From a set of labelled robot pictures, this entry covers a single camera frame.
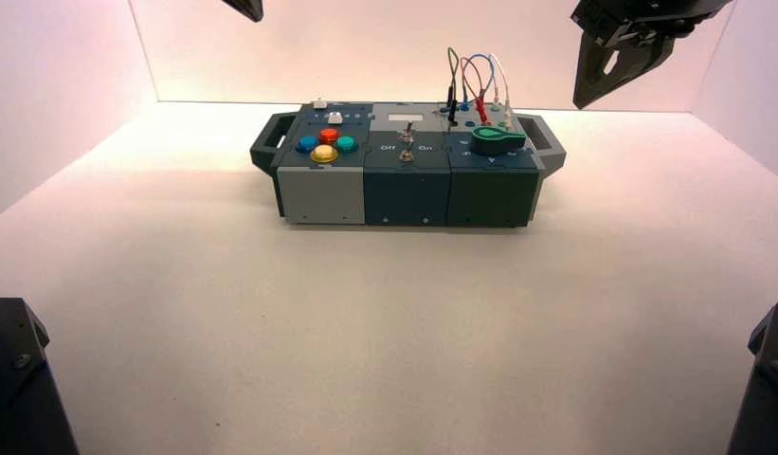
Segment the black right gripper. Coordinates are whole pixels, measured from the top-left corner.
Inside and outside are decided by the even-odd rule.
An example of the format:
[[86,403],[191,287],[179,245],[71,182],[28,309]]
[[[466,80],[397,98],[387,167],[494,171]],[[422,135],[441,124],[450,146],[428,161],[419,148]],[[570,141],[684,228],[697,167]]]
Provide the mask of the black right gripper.
[[584,109],[660,66],[676,38],[715,17],[729,0],[581,0],[571,20],[583,30],[573,104]]

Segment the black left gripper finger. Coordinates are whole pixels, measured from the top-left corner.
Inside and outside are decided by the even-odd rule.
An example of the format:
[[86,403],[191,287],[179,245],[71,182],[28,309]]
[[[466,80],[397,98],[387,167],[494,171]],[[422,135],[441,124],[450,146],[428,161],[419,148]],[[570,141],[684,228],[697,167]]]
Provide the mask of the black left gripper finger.
[[259,23],[264,17],[262,0],[223,0],[248,20]]

